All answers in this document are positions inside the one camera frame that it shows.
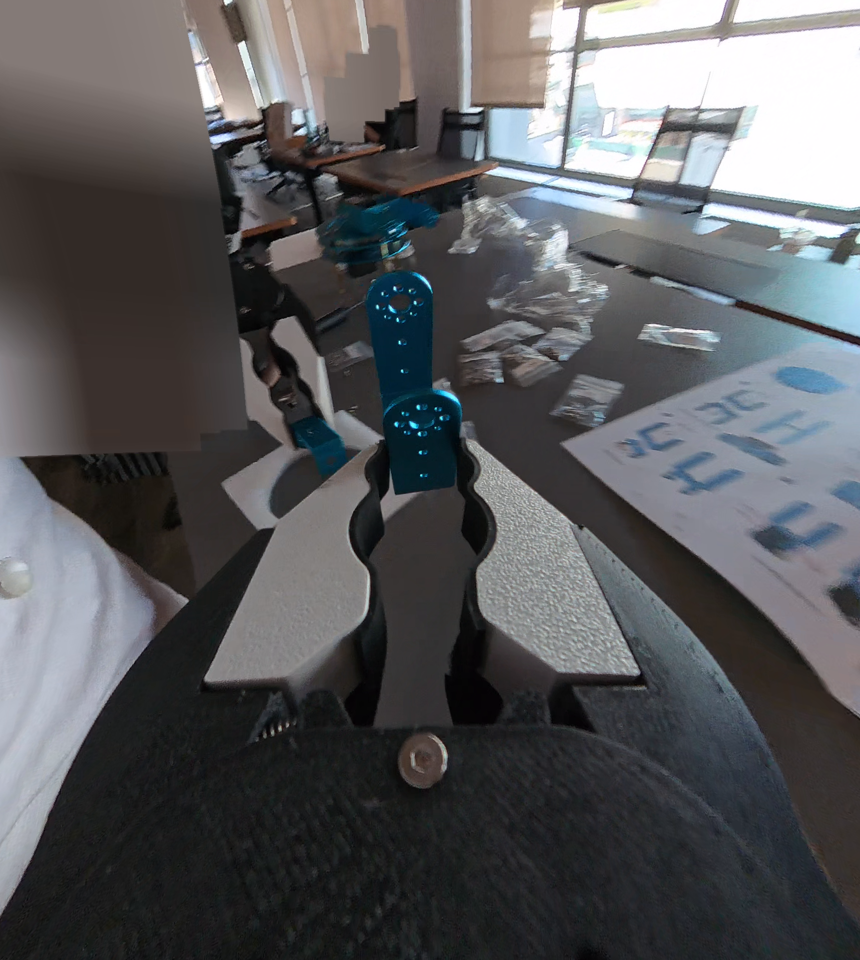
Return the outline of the black mesh office chair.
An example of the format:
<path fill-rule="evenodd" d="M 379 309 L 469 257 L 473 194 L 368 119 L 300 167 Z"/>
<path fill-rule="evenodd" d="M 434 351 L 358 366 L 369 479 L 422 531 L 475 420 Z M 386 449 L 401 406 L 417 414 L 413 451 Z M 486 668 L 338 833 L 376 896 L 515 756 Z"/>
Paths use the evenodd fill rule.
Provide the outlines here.
<path fill-rule="evenodd" d="M 629 202 L 684 215 L 700 213 L 744 125 L 745 111 L 744 106 L 667 108 Z"/>

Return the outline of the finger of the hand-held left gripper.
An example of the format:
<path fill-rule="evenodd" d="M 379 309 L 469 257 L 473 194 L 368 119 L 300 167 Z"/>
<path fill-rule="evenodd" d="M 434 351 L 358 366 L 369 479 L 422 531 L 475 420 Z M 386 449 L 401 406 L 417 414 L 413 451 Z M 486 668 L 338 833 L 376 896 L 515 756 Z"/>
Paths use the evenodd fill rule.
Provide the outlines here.
<path fill-rule="evenodd" d="M 296 358 L 271 333 L 240 337 L 245 412 L 283 445 L 297 445 L 304 420 L 304 381 Z"/>
<path fill-rule="evenodd" d="M 318 415 L 335 428 L 326 363 L 295 316 L 278 321 L 278 347 L 292 357 L 299 380 L 306 385 Z"/>

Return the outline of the striped dark cloth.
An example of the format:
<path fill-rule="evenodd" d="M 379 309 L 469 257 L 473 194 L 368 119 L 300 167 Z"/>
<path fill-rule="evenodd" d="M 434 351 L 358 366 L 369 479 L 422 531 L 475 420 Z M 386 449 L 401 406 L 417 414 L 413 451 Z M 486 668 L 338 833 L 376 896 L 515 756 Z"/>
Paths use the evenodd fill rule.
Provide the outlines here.
<path fill-rule="evenodd" d="M 167 455 L 162 452 L 78 454 L 76 459 L 84 478 L 100 485 L 166 477 L 170 473 Z"/>

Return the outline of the group of clear hardware bags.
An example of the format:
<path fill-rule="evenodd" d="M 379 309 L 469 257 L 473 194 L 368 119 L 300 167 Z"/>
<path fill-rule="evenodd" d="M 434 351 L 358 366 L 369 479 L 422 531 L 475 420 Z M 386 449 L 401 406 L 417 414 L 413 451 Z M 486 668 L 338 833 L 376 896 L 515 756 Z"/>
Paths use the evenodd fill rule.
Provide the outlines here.
<path fill-rule="evenodd" d="M 522 322 L 505 323 L 484 333 L 483 345 L 490 346 L 489 350 L 481 347 L 460 354 L 460 383 L 480 386 L 509 382 L 520 388 L 532 387 L 561 372 L 565 361 L 575 356 L 591 339 L 586 332 L 555 327 L 532 345 L 523 342 L 524 326 Z M 638 339 L 667 348 L 711 353 L 722 337 L 712 330 L 649 323 L 643 327 Z M 600 426 L 624 391 L 623 383 L 579 374 L 551 415 L 579 426 Z M 436 381 L 429 391 L 428 402 L 419 404 L 415 398 L 397 402 L 390 417 L 390 428 L 403 436 L 425 437 L 443 426 L 453 426 L 460 421 L 460 414 L 452 416 L 443 403 L 444 394 L 450 392 L 449 381 L 443 379 Z"/>

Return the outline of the wood-edged background desk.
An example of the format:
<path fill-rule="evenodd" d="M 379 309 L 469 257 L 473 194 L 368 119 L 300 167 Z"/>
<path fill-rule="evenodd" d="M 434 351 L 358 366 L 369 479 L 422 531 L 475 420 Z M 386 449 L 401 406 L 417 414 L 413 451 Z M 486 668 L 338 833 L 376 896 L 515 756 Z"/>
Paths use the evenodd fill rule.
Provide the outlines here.
<path fill-rule="evenodd" d="M 367 195 L 390 198 L 415 197 L 443 187 L 473 185 L 491 173 L 498 163 L 490 159 L 469 160 L 441 157 L 419 148 L 379 151 L 321 168 L 342 187 Z"/>

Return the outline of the white shirt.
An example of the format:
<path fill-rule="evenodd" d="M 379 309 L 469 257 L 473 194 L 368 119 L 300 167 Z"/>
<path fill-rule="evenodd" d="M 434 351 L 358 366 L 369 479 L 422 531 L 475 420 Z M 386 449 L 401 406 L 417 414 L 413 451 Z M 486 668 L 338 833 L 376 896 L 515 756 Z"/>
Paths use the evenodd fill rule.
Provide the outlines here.
<path fill-rule="evenodd" d="M 0 916 L 82 741 L 184 596 L 56 503 L 20 459 L 0 459 L 0 558 L 30 568 L 0 596 Z"/>

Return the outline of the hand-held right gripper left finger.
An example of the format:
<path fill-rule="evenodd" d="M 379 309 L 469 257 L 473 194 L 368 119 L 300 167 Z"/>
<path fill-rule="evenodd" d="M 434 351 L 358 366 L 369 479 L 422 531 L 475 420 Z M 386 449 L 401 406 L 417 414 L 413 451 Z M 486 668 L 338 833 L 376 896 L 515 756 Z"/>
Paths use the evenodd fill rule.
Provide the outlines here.
<path fill-rule="evenodd" d="M 209 689 L 377 699 L 387 628 L 371 554 L 385 533 L 384 441 L 362 450 L 270 531 L 204 676 Z"/>

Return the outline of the white square foam frame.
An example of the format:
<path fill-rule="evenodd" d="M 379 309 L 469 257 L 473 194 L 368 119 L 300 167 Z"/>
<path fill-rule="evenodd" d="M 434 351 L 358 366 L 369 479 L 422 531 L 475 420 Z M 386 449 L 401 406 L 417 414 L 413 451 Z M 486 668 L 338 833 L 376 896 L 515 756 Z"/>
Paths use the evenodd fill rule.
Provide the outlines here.
<path fill-rule="evenodd" d="M 353 416 L 353 411 L 335 414 L 335 429 L 346 447 L 348 459 L 382 438 Z M 222 482 L 224 491 L 249 522 L 259 529 L 270 529 L 289 511 L 314 492 L 325 478 L 319 473 L 312 454 L 284 443 L 256 462 Z M 383 518 L 388 521 L 418 494 L 397 494 L 392 483 L 381 502 Z"/>

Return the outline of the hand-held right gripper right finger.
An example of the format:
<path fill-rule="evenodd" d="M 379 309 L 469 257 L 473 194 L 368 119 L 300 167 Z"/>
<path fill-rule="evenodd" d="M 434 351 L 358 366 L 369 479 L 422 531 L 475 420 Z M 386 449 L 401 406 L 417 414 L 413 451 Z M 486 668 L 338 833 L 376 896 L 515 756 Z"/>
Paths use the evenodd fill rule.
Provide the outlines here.
<path fill-rule="evenodd" d="M 459 447 L 460 533 L 472 551 L 459 629 L 459 721 L 494 722 L 517 694 L 550 708 L 642 670 L 579 529 L 474 439 Z"/>

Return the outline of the open instruction manual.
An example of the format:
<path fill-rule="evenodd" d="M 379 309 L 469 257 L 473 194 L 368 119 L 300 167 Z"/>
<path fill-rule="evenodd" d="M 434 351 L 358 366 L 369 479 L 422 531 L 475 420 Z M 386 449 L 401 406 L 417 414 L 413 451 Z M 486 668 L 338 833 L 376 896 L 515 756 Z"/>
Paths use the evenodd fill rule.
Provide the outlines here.
<path fill-rule="evenodd" d="M 860 350 L 808 344 L 561 444 L 860 717 Z"/>

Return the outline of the long blue U bracket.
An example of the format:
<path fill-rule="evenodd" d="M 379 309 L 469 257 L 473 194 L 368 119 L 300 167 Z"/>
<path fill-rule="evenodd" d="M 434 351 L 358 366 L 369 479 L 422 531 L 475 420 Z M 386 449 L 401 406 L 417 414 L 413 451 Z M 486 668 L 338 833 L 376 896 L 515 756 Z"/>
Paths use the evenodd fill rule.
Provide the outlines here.
<path fill-rule="evenodd" d="M 365 298 L 383 408 L 390 478 L 398 495 L 457 482 L 462 409 L 433 385 L 434 294 L 419 273 L 379 276 Z"/>

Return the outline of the dark grey desk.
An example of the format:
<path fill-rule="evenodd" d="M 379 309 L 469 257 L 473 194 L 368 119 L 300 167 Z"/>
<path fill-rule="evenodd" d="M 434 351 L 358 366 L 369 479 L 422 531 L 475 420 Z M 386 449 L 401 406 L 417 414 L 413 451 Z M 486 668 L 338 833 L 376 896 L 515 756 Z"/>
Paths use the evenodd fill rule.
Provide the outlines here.
<path fill-rule="evenodd" d="M 435 367 L 450 376 L 463 337 L 495 323 L 486 291 L 506 250 L 448 255 L 460 217 L 416 234 L 416 268 L 436 297 Z M 590 528 L 688 625 L 741 693 L 768 738 L 823 867 L 860 921 L 860 719 L 823 687 L 795 647 L 700 559 L 618 498 L 561 443 L 580 430 L 548 415 L 576 374 L 621 382 L 616 417 L 805 344 L 836 338 L 754 311 L 719 306 L 654 286 L 627 270 L 599 270 L 610 297 L 574 372 L 531 389 L 484 387 L 461 394 L 482 445 L 567 516 Z M 712 354 L 638 342 L 647 322 L 722 333 Z M 200 452 L 171 455 L 173 485 L 196 588 L 255 532 L 221 481 L 274 448 L 261 427 L 205 435 Z"/>

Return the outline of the beige roller blind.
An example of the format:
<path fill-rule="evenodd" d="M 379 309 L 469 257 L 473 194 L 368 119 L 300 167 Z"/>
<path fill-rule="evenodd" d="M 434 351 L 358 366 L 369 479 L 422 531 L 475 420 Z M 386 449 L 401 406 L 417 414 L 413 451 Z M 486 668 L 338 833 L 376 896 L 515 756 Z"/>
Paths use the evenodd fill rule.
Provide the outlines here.
<path fill-rule="evenodd" d="M 470 2 L 470 102 L 487 109 L 541 110 L 554 1 Z"/>

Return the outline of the large glass window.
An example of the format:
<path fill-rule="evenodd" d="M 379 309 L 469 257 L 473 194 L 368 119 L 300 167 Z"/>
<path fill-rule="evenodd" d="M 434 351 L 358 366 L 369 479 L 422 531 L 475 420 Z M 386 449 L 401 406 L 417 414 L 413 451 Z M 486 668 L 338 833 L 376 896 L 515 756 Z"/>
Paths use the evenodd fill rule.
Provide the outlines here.
<path fill-rule="evenodd" d="M 860 2 L 556 2 L 545 105 L 493 109 L 486 148 L 630 186 L 668 108 L 737 107 L 712 196 L 860 214 Z"/>

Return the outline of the small blue servo bracket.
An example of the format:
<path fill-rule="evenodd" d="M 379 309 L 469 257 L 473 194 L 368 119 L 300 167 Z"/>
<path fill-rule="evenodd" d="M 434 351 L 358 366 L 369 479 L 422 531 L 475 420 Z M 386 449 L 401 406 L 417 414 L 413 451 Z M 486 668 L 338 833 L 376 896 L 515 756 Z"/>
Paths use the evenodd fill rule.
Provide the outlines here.
<path fill-rule="evenodd" d="M 314 459 L 322 479 L 333 476 L 346 464 L 344 440 L 322 417 L 304 416 L 291 423 L 289 429 L 295 445 L 307 450 Z"/>

